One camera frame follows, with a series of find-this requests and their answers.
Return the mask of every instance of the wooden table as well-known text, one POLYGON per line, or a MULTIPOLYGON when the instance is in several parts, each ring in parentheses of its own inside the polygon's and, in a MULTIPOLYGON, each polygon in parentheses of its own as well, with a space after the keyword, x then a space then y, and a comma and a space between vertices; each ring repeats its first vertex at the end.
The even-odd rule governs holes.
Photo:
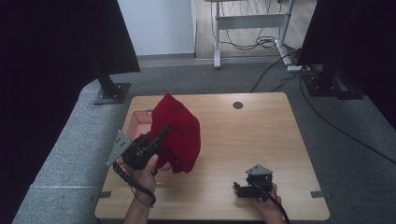
MULTIPOLYGON (((137 96, 132 112, 154 108, 162 96, 137 96)), ((236 197, 233 182, 247 184, 246 169, 260 164, 274 173, 278 195, 291 220, 325 220, 329 210, 304 141, 284 93, 175 95, 200 120, 202 148, 188 174, 158 176, 157 202, 150 219, 261 220, 247 199, 236 197), (241 109, 233 104, 240 102, 241 109)), ((124 218, 133 199, 129 186, 110 168, 95 214, 124 218)))

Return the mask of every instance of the cable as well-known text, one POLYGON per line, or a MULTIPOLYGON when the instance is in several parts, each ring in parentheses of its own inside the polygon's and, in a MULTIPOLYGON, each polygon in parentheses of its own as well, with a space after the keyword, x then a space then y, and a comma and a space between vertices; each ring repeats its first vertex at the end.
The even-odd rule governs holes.
POLYGON ((256 84, 254 85, 253 89, 251 89, 250 92, 253 92, 253 91, 256 89, 256 87, 257 87, 257 86, 259 85, 259 83, 260 83, 260 80, 262 80, 262 77, 265 75, 265 73, 266 73, 270 68, 272 68, 272 67, 273 67, 274 65, 276 65, 278 62, 280 62, 282 59, 284 59, 284 58, 286 58, 286 57, 288 57, 288 56, 290 56, 290 55, 293 55, 293 54, 295 54, 295 52, 289 53, 289 54, 287 54, 287 55, 285 55, 285 56, 279 58, 276 62, 274 62, 273 64, 271 64, 269 67, 267 67, 267 68, 264 70, 264 72, 262 73, 262 75, 260 76, 259 80, 258 80, 258 81, 256 82, 256 84))
MULTIPOLYGON (((271 6, 271 0, 269 1, 269 5, 267 6, 267 14, 268 14, 268 11, 269 11, 269 7, 271 6)), ((225 15, 224 14, 224 7, 223 7, 223 4, 221 3, 221 11, 222 11, 222 14, 223 14, 223 16, 225 15)), ((215 37, 215 31, 214 31, 214 28, 213 28, 213 3, 211 3, 211 7, 210 7, 210 14, 211 14, 211 17, 210 17, 210 19, 211 19, 211 26, 212 26, 212 35, 213 35, 213 38, 216 40, 216 37, 215 37)), ((228 39, 230 40, 230 42, 225 42, 225 41, 219 41, 219 43, 220 44, 229 44, 229 45, 232 45, 232 46, 234 46, 236 49, 241 49, 241 50, 250 50, 250 49, 255 49, 255 48, 257 48, 258 46, 262 46, 263 48, 265 48, 265 49, 269 49, 269 48, 273 48, 273 47, 275 47, 276 46, 276 43, 275 43, 275 41, 277 40, 277 39, 279 39, 279 37, 278 38, 276 38, 276 37, 274 37, 274 36, 260 36, 260 34, 262 33, 262 30, 263 30, 264 28, 262 28, 261 30, 260 30, 260 32, 259 32, 259 34, 258 34, 258 36, 257 36, 257 38, 256 38, 256 44, 255 45, 247 45, 247 46, 242 46, 242 45, 237 45, 237 44, 235 44, 232 40, 231 40, 231 38, 230 38, 230 35, 229 35, 229 33, 232 33, 233 32, 233 30, 232 31, 229 31, 229 30, 226 30, 226 33, 227 33, 227 37, 228 37, 228 39)))
POLYGON ((294 73, 294 76, 292 76, 292 77, 284 77, 284 78, 280 79, 280 85, 277 86, 276 88, 274 88, 273 90, 271 90, 270 92, 278 91, 279 88, 281 88, 282 86, 284 86, 288 80, 294 79, 294 78, 297 76, 297 74, 298 74, 298 73, 294 73))
POLYGON ((133 190, 133 187, 134 187, 136 190, 139 190, 139 191, 145 193, 146 195, 148 195, 148 196, 150 197, 150 199, 151 199, 151 205, 147 205, 147 204, 143 203, 138 197, 136 197, 136 194, 134 193, 134 196, 136 197, 136 199, 137 199, 139 202, 141 202, 141 203, 142 203, 143 205, 145 205, 146 207, 152 207, 152 205, 155 204, 155 202, 156 202, 156 197, 155 197, 155 195, 154 195, 151 191, 149 191, 148 189, 146 189, 146 188, 140 186, 138 183, 134 182, 134 180, 133 180, 131 177, 129 177, 129 176, 120 168, 120 165, 119 165, 116 161, 113 162, 113 169, 114 169, 114 171, 115 171, 126 183, 129 184, 129 186, 131 187, 131 190, 132 190, 133 193, 134 193, 134 190, 133 190))
POLYGON ((266 191, 264 191, 264 193, 271 200, 271 202, 273 202, 276 205, 276 207, 280 210, 280 212, 282 213, 283 217, 285 218, 286 223, 290 224, 290 220, 289 220, 288 214, 286 213, 286 211, 283 208, 282 204, 279 203, 273 196, 271 196, 270 193, 268 193, 266 191))
POLYGON ((330 126, 332 126, 335 130, 337 130, 340 133, 343 133, 344 135, 348 136, 349 138, 351 138, 352 140, 356 141, 357 143, 361 144, 364 147, 367 147, 368 149, 372 150, 374 153, 378 154, 379 156, 385 158, 386 160, 392 162, 394 165, 396 165, 396 161, 394 161, 392 158, 388 157, 387 155, 379 152, 378 150, 376 150, 373 147, 368 146, 367 144, 363 143, 362 141, 360 141, 359 139, 355 138, 354 136, 350 135, 349 133, 346 133, 345 131, 341 130, 340 128, 338 128, 337 126, 331 124, 328 120, 326 120, 325 118, 323 118, 323 116, 321 116, 319 114, 319 112, 311 105, 311 103, 308 101, 308 99, 306 98, 304 91, 303 91, 303 79, 302 79, 302 73, 303 73, 303 69, 300 71, 300 91, 301 94, 303 95, 304 99, 306 100, 306 102, 308 103, 308 105, 312 108, 312 110, 323 120, 325 121, 327 124, 329 124, 330 126))

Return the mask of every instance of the gray carpet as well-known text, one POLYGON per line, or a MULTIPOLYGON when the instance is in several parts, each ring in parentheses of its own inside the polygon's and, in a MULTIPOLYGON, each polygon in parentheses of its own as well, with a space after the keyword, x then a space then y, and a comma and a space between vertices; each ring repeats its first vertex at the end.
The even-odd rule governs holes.
MULTIPOLYGON (((94 209, 106 178, 106 158, 132 98, 167 92, 250 92, 269 65, 223 64, 220 70, 212 65, 158 67, 116 75, 112 77, 114 82, 132 83, 123 105, 92 105, 100 88, 94 81, 82 90, 14 223, 120 223, 120 220, 97 220, 94 209)), ((283 64, 277 64, 255 91, 270 91, 280 84, 282 77, 293 75, 283 64)), ((336 131, 315 114, 302 96, 299 75, 279 91, 289 97, 318 182, 326 193, 331 217, 319 223, 396 223, 396 166, 336 131)), ((396 160, 396 132, 368 97, 354 101, 307 98, 330 123, 396 160)))

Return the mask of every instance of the wrist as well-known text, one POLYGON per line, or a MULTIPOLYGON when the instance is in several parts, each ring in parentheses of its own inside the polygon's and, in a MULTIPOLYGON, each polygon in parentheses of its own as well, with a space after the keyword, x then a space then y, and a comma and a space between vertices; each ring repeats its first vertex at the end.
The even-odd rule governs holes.
POLYGON ((151 198, 147 194, 137 190, 134 195, 133 203, 140 203, 140 205, 150 208, 151 198))

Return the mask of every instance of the finger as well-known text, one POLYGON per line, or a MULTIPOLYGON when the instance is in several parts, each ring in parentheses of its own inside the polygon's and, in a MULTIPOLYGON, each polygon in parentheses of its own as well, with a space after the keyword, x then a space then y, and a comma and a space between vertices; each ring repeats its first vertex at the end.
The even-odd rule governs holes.
POLYGON ((277 185, 273 183, 273 190, 271 190, 271 196, 275 197, 277 192, 277 185))
POLYGON ((274 184, 274 183, 273 183, 273 189, 274 189, 274 191, 276 191, 276 190, 277 190, 277 185, 276 185, 276 184, 274 184))
POLYGON ((157 165, 158 155, 154 154, 148 161, 145 170, 153 172, 157 165))
POLYGON ((159 170, 161 171, 168 171, 172 169, 171 163, 167 162, 163 167, 161 167, 159 170))

